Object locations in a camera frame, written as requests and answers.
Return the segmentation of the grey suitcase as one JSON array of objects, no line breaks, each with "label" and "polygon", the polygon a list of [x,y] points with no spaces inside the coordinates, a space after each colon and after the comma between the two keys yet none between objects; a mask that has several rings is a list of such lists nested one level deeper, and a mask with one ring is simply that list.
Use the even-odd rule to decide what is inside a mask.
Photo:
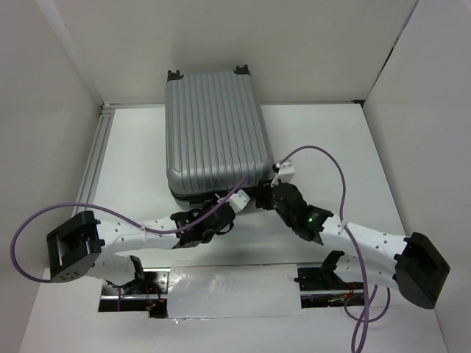
[{"label": "grey suitcase", "polygon": [[243,178],[254,196],[274,156],[247,65],[228,71],[169,71],[165,86],[166,178],[184,204],[228,193]]}]

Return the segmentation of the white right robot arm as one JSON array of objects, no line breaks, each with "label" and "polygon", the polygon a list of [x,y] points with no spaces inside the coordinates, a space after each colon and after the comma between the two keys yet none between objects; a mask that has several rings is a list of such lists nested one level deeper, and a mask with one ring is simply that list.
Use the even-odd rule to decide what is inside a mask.
[{"label": "white right robot arm", "polygon": [[329,288],[343,282],[367,281],[393,288],[410,303],[433,309],[445,284],[450,266],[424,234],[393,235],[349,221],[307,203],[291,183],[290,161],[275,164],[272,179],[255,189],[258,209],[274,210],[299,238],[328,247],[321,279]]}]

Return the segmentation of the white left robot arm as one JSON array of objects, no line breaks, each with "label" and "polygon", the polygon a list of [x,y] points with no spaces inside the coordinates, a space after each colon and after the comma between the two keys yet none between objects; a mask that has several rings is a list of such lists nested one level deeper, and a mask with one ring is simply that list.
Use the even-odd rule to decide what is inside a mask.
[{"label": "white left robot arm", "polygon": [[236,214],[248,203],[249,196],[238,190],[202,209],[174,213],[136,227],[125,221],[100,221],[93,212],[82,211],[46,236],[50,279],[65,283],[89,276],[137,293],[145,285],[145,275],[133,251],[186,249],[209,243],[233,228]]}]

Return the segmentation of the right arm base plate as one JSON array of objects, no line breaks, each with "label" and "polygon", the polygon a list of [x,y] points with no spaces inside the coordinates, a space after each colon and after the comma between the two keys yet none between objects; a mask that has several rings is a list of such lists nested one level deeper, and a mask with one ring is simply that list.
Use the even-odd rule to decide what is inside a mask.
[{"label": "right arm base plate", "polygon": [[294,281],[300,288],[302,309],[343,307],[352,296],[348,305],[364,304],[360,282],[343,282],[333,272],[323,271],[320,267],[298,268]]}]

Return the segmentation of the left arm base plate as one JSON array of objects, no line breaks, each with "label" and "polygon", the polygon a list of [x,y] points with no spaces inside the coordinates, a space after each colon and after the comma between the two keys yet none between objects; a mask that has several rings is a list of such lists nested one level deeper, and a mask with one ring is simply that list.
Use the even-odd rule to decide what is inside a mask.
[{"label": "left arm base plate", "polygon": [[118,289],[103,282],[100,313],[145,313],[150,318],[168,318],[167,298],[170,268],[145,268],[145,282],[131,289]]}]

